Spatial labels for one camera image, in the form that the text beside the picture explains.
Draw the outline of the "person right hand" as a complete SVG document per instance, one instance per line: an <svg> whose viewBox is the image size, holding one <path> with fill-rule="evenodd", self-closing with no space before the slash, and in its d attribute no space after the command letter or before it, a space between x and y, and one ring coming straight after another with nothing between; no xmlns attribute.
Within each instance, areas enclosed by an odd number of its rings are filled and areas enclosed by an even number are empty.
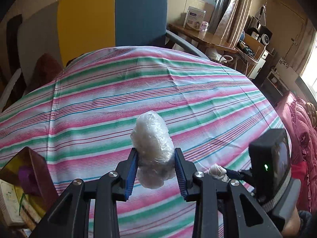
<svg viewBox="0 0 317 238"><path fill-rule="evenodd" d="M289 221L285 224L282 230L283 237L297 237L300 230L300 217L298 214L298 210L295 207Z"/></svg>

